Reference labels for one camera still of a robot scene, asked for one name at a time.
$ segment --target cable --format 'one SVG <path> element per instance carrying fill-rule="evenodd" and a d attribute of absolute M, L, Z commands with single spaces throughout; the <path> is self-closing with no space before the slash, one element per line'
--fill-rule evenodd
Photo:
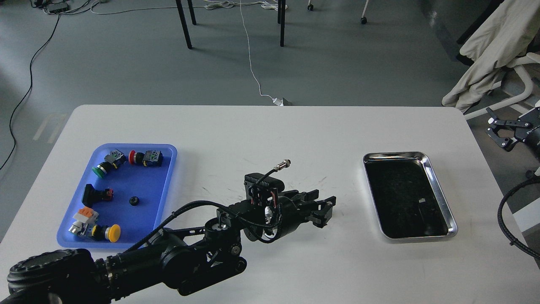
<path fill-rule="evenodd" d="M 138 241 L 137 243 L 135 243 L 134 245 L 132 245 L 130 248 L 128 248 L 126 251 L 124 251 L 124 253 L 126 252 L 130 252 L 130 251 L 133 251 L 133 250 L 136 250 L 138 249 L 140 246 L 142 246 L 144 243 L 146 243 L 149 239 L 151 239 L 158 231 L 160 231 L 161 229 L 163 229 L 168 223 L 170 223 L 172 220 L 174 220 L 175 218 L 177 218 L 178 216 L 180 216 L 182 213 L 185 213 L 193 208 L 197 208 L 197 207 L 201 207 L 201 206 L 214 206 L 214 207 L 218 207 L 220 209 L 222 209 L 225 213 L 227 213 L 228 215 L 231 215 L 233 216 L 233 219 L 238 219 L 240 222 L 244 223 L 244 224 L 249 224 L 249 225 L 246 225 L 246 228 L 253 234 L 255 235 L 255 237 L 257 237 L 257 239 L 259 239 L 260 237 L 258 237 L 258 235 L 256 235 L 252 230 L 251 230 L 251 227 L 250 226 L 255 226 L 255 227 L 259 227 L 259 228 L 268 228 L 268 229 L 272 229 L 272 228 L 275 228 L 277 226 L 279 226 L 281 224 L 281 219 L 279 219 L 276 223 L 272 224 L 272 225 L 261 225 L 261 224 L 258 224 L 258 223 L 254 223 L 254 222 L 251 222 L 241 216 L 239 216 L 237 213 L 235 213 L 233 210 L 231 210 L 229 207 L 227 206 L 224 206 L 224 205 L 221 205 L 221 204 L 218 204 L 218 203 L 215 203 L 215 202 L 212 202 L 212 201 L 193 201 L 193 202 L 190 202 L 190 203 L 187 203 L 185 204 L 184 206 L 180 207 L 178 210 L 174 211 L 169 217 L 167 217 L 161 224 L 159 224 L 154 230 L 152 230 L 149 234 L 147 234 L 144 238 L 142 238 L 140 241 Z"/>
<path fill-rule="evenodd" d="M 259 80 L 257 80 L 257 77 L 255 77 L 255 73 L 253 72 L 253 65 L 251 63 L 251 47 L 249 46 L 249 35 L 247 33 L 246 23 L 244 22 L 244 14 L 242 13 L 242 0 L 240 0 L 240 5 L 239 6 L 240 6 L 240 16 L 242 17 L 242 25 L 244 26 L 244 30 L 246 31 L 247 53 L 248 53 L 248 56 L 249 56 L 249 69 L 251 70 L 251 75 L 253 75 L 253 78 L 255 79 L 255 81 L 257 82 L 257 85 L 259 86 L 259 95 L 261 95 L 261 97 L 264 97 L 264 96 L 270 97 L 270 99 L 272 99 L 272 101 L 273 101 L 274 98 L 272 96 L 262 93 L 262 91 L 261 91 L 261 83 L 259 82 Z"/>
<path fill-rule="evenodd" d="M 9 158 L 11 157 L 11 155 L 13 154 L 13 151 L 15 150 L 15 146 L 17 145 L 17 140 L 15 139 L 15 135 L 13 134 L 13 126 L 11 125 L 12 122 L 13 122 L 13 115 L 15 114 L 15 111 L 17 110 L 17 108 L 23 103 L 24 99 L 28 96 L 28 94 L 30 93 L 30 91 L 32 90 L 33 88 L 33 75 L 32 75 L 32 65 L 33 65 L 33 62 L 34 62 L 34 59 L 36 59 L 36 56 L 37 54 L 39 53 L 39 51 L 41 51 L 47 44 L 49 44 L 49 42 L 51 41 L 53 35 L 55 34 L 56 32 L 56 27 L 58 26 L 58 21 L 60 21 L 60 15 L 58 15 L 58 19 L 56 19 L 56 24 L 55 24 L 55 28 L 52 29 L 52 33 L 51 33 L 51 36 L 49 37 L 49 39 L 47 39 L 47 41 L 34 53 L 34 55 L 32 56 L 32 59 L 30 60 L 30 87 L 28 88 L 28 91 L 26 91 L 26 94 L 24 94 L 23 98 L 21 98 L 21 101 L 19 101 L 19 103 L 15 106 L 15 108 L 13 109 L 13 112 L 11 113 L 11 116 L 9 117 L 9 133 L 11 134 L 11 138 L 13 138 L 13 148 L 11 148 L 11 152 L 9 152 L 9 155 L 8 155 L 8 158 L 6 158 L 5 162 L 2 164 L 2 166 L 0 167 L 0 170 L 2 170 L 5 166 L 5 164 L 8 162 Z"/>
<path fill-rule="evenodd" d="M 92 3 L 92 6 L 88 9 L 85 9 L 84 11 L 80 11 L 80 12 L 77 12 L 78 10 L 82 9 L 83 7 L 87 6 L 88 4 L 90 4 L 90 1 L 91 0 L 87 0 L 85 3 L 83 3 L 83 5 L 79 6 L 78 8 L 76 9 L 72 9 L 72 10 L 69 10 L 69 11 L 64 11 L 64 12 L 57 12 L 57 13 L 50 13 L 47 11 L 47 7 L 44 6 L 43 7 L 43 12 L 47 15 L 66 15 L 66 16 L 74 16 L 74 15 L 79 15 L 79 14 L 82 14 L 84 12 L 87 12 L 89 11 L 92 7 L 95 7 L 96 5 L 98 5 L 100 2 L 99 1 L 95 1 L 94 3 Z"/>
<path fill-rule="evenodd" d="M 90 11 L 96 15 L 115 15 L 115 14 L 121 14 L 124 12 L 130 12 L 130 11 L 143 11 L 143 10 L 158 10 L 158 9 L 176 9 L 176 6 L 164 6 L 159 8 L 143 8 L 143 9 L 131 9 L 131 10 L 125 10 L 125 11 L 117 11 L 117 12 L 95 12 L 93 8 L 99 3 L 99 0 L 96 0 L 92 3 L 90 6 Z"/>
<path fill-rule="evenodd" d="M 260 4 L 261 7 L 265 10 L 278 10 L 278 1 L 277 0 L 273 0 L 274 3 L 270 3 L 268 1 L 257 1 L 257 2 L 249 2 L 249 3 L 242 3 L 241 1 L 240 2 L 234 2 L 234 1 L 213 1 L 213 0 L 203 0 L 204 2 L 209 2 L 210 4 L 206 4 L 206 5 L 203 5 L 203 6 L 194 6 L 193 8 L 204 8 L 204 9 L 207 9 L 207 10 L 214 10 L 214 9 L 218 9 L 218 8 L 226 8 L 226 9 L 230 9 L 230 8 L 233 8 L 235 6 L 249 6 L 249 5 L 256 5 L 256 4 Z M 142 9 L 131 9 L 131 10 L 125 10 L 125 11 L 117 11 L 117 12 L 95 12 L 93 10 L 93 8 L 97 5 L 96 2 L 99 2 L 99 0 L 96 0 L 91 6 L 90 6 L 90 11 L 96 15 L 115 15 L 115 14 L 121 14 L 121 13 L 125 13 L 125 12 L 130 12 L 130 11 L 139 11 L 139 10 L 155 10 L 155 9 L 176 9 L 178 8 L 177 6 L 163 6 L 163 7 L 157 7 L 157 8 L 142 8 Z"/>
<path fill-rule="evenodd" d="M 214 10 L 218 8 L 225 8 L 225 9 L 231 9 L 235 6 L 249 6 L 249 5 L 256 5 L 260 4 L 261 7 L 265 10 L 278 10 L 278 1 L 273 0 L 274 3 L 270 3 L 268 1 L 257 1 L 257 2 L 248 2 L 248 3 L 242 3 L 240 2 L 234 2 L 234 1 L 213 1 L 213 0 L 203 0 L 204 2 L 210 2 L 211 4 L 206 4 L 204 6 L 207 10 Z"/>
<path fill-rule="evenodd" d="M 510 230 L 508 230 L 508 228 L 506 227 L 506 225 L 504 224 L 504 221 L 503 221 L 503 215 L 502 215 L 502 211 L 503 211 L 503 206 L 504 204 L 507 202 L 507 200 L 512 196 L 514 195 L 518 190 L 524 188 L 525 186 L 528 186 L 528 185 L 531 185 L 531 184 L 538 184 L 540 183 L 540 177 L 538 176 L 535 176 L 531 179 L 528 179 L 522 183 L 520 183 L 519 185 L 513 187 L 510 191 L 508 191 L 505 196 L 503 197 L 503 199 L 501 200 L 501 203 L 499 204 L 499 208 L 497 210 L 497 221 L 499 223 L 499 227 L 501 228 L 503 234 L 508 238 L 508 240 L 510 240 L 510 245 L 515 245 L 517 248 L 519 248 L 521 251 L 525 252 L 526 254 L 534 257 L 535 259 L 540 259 L 540 253 L 532 250 L 531 248 L 529 248 L 527 245 L 523 244 L 521 241 L 519 241 L 511 232 Z"/>

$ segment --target white cable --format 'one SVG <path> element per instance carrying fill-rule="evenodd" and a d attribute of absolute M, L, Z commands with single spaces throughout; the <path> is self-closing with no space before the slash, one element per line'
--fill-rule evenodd
<path fill-rule="evenodd" d="M 249 46 L 249 35 L 247 34 L 246 23 L 244 22 L 244 14 L 242 14 L 242 0 L 239 0 L 239 1 L 240 1 L 240 5 L 239 5 L 240 16 L 242 16 L 242 25 L 244 26 L 244 30 L 246 31 L 246 37 L 247 37 L 247 53 L 249 56 L 249 69 L 251 70 L 251 75 L 253 75 L 253 78 L 255 79 L 255 81 L 257 81 L 257 85 L 259 85 L 259 95 L 261 95 L 261 97 L 268 96 L 272 99 L 272 101 L 274 101 L 276 98 L 262 93 L 261 83 L 257 80 L 257 77 L 255 77 L 255 73 L 253 72 L 253 66 L 251 64 L 251 47 Z"/>
<path fill-rule="evenodd" d="M 225 9 L 230 9 L 230 8 L 233 8 L 235 6 L 248 6 L 248 5 L 256 5 L 256 4 L 260 4 L 261 7 L 265 10 L 278 10 L 278 1 L 277 0 L 272 0 L 273 3 L 270 3 L 268 1 L 257 1 L 257 2 L 247 2 L 247 3 L 242 3 L 242 1 L 240 2 L 234 2 L 234 1 L 214 1 L 214 0 L 203 0 L 204 2 L 209 2 L 211 4 L 206 4 L 204 6 L 205 9 L 207 10 L 214 10 L 214 9 L 218 9 L 218 8 L 225 8 Z"/>
<path fill-rule="evenodd" d="M 213 1 L 213 0 L 203 0 L 204 2 L 209 2 L 211 4 L 206 4 L 204 6 L 194 6 L 193 8 L 205 8 L 207 10 L 214 10 L 217 8 L 226 8 L 230 9 L 235 6 L 248 6 L 248 5 L 256 5 L 261 4 L 261 7 L 265 10 L 278 10 L 278 1 L 273 0 L 273 4 L 269 3 L 268 1 L 257 1 L 257 2 L 249 2 L 249 3 L 242 3 L 242 2 L 233 2 L 233 1 Z M 92 5 L 90 6 L 90 11 L 96 15 L 114 15 L 114 14 L 121 14 L 124 12 L 130 12 L 130 11 L 140 11 L 140 10 L 156 10 L 156 9 L 176 9 L 176 6 L 164 6 L 164 7 L 158 7 L 158 8 L 143 8 L 143 9 L 131 9 L 131 10 L 125 10 L 125 11 L 118 11 L 118 12 L 95 12 L 93 8 L 99 4 L 100 0 L 95 0 Z"/>

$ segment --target caster wheel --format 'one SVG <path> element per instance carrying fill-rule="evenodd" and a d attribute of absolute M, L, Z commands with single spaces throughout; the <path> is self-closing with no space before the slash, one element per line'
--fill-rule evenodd
<path fill-rule="evenodd" d="M 527 172 L 525 172 L 525 177 L 526 177 L 527 179 L 531 179 L 531 178 L 533 178 L 534 176 L 535 176 L 535 172 L 532 171 L 532 170 L 527 170 Z"/>

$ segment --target blue tray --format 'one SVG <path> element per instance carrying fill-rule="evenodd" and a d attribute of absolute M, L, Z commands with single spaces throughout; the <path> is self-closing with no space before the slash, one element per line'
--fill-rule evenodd
<path fill-rule="evenodd" d="M 100 179 L 92 172 L 92 167 L 103 162 L 103 157 L 114 149 L 120 150 L 126 157 L 131 150 L 143 153 L 147 150 L 160 150 L 163 162 L 161 167 L 132 166 L 129 162 L 125 162 L 117 170 L 112 170 Z M 58 244 L 70 248 L 126 249 L 142 239 L 161 223 L 176 156 L 177 150 L 170 144 L 106 143 L 99 146 L 90 157 L 58 228 L 56 234 Z M 98 224 L 120 225 L 121 235 L 116 243 L 94 241 L 68 231 L 75 222 L 74 214 L 84 207 L 81 200 L 86 184 L 92 184 L 97 190 L 105 188 L 113 190 L 112 201 L 97 202 L 92 209 L 99 213 Z M 139 197 L 140 203 L 137 206 L 129 204 L 132 196 Z"/>

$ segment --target table leg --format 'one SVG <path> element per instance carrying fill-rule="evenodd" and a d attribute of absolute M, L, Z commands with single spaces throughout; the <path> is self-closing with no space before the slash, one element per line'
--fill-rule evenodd
<path fill-rule="evenodd" d="M 193 23 L 193 25 L 197 25 L 197 20 L 195 20 L 195 11 L 193 10 L 193 1 L 187 0 L 187 6 L 190 8 L 191 23 Z"/>
<path fill-rule="evenodd" d="M 176 6 L 178 8 L 178 14 L 180 15 L 180 22 L 182 23 L 182 29 L 184 30 L 184 37 L 186 37 L 186 44 L 188 49 L 192 49 L 190 32 L 187 31 L 186 16 L 184 16 L 184 10 L 182 9 L 182 0 L 176 0 Z"/>
<path fill-rule="evenodd" d="M 278 24 L 281 23 L 281 0 L 278 0 Z"/>
<path fill-rule="evenodd" d="M 285 45 L 285 0 L 281 0 L 281 33 L 279 46 L 282 47 Z"/>

